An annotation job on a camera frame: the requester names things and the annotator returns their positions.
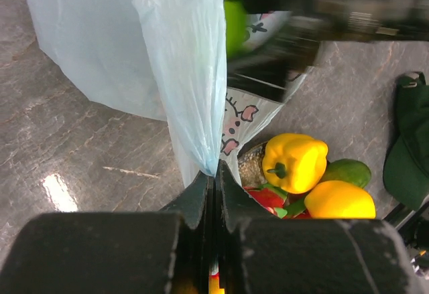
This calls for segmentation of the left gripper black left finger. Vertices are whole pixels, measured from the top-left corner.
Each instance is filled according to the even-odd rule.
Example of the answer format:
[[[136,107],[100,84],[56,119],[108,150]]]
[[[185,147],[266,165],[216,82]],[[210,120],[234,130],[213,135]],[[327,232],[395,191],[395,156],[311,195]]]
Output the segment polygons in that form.
[[[199,173],[155,212],[32,218],[1,268],[1,292],[207,293],[213,184]]]

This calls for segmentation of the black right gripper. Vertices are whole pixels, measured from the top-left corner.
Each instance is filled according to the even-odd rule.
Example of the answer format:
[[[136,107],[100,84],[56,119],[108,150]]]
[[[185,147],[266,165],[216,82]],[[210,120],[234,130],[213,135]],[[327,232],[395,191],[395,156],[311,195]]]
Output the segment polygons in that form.
[[[227,85],[281,102],[290,72],[314,66],[323,42],[351,41],[347,0],[233,0],[246,13],[277,13],[271,34],[229,58]]]

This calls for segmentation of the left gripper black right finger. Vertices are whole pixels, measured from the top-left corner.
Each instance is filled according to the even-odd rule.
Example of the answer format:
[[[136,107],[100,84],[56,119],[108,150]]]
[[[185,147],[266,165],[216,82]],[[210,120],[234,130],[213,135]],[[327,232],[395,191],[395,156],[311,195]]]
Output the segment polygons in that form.
[[[227,293],[426,292],[400,234],[383,220],[282,220],[235,181],[224,161],[215,204]]]

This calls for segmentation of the red fake dragon fruit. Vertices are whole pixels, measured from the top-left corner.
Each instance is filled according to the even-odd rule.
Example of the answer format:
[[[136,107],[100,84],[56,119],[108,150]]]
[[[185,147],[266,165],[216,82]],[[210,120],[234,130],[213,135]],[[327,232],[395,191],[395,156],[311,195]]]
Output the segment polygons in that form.
[[[287,194],[279,189],[265,185],[243,188],[267,211],[281,219],[311,219],[304,205],[306,194]]]

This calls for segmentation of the yellow fake lemon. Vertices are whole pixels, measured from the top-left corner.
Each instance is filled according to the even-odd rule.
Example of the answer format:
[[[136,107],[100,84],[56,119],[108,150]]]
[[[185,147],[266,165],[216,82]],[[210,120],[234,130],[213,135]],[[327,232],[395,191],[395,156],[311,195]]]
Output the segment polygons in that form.
[[[312,218],[374,219],[377,215],[367,191],[339,180],[316,185],[305,197],[304,205]]]

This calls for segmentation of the yellow fake bell pepper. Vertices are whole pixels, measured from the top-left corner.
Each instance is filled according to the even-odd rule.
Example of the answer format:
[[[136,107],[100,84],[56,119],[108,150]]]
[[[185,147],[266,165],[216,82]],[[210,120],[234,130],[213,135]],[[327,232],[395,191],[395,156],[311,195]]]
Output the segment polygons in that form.
[[[323,176],[328,145],[308,135],[284,133],[265,145],[261,167],[265,179],[289,194],[310,191]]]

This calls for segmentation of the orange yellow fake mango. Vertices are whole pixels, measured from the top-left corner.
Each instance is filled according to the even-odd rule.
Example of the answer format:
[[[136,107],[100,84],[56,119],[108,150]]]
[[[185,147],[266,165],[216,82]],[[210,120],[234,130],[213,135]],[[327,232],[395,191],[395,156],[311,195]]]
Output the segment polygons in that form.
[[[339,159],[328,163],[319,182],[334,180],[345,181],[360,188],[365,188],[371,180],[371,170],[361,161]]]

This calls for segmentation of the green fake apple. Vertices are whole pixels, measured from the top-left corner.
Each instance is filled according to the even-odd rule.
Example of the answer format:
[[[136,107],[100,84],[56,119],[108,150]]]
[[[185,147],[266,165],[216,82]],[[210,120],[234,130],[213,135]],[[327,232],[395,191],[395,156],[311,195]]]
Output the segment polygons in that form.
[[[242,0],[224,0],[227,58],[232,59],[243,49],[247,39],[247,12]]]

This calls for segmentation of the light blue plastic bag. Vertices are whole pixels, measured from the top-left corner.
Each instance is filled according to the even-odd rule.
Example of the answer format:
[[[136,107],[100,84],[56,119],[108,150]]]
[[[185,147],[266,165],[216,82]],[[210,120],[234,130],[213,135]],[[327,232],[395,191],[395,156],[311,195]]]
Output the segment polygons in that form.
[[[185,186],[238,152],[305,74],[227,83],[221,0],[27,0],[40,48],[91,101],[167,122]]]

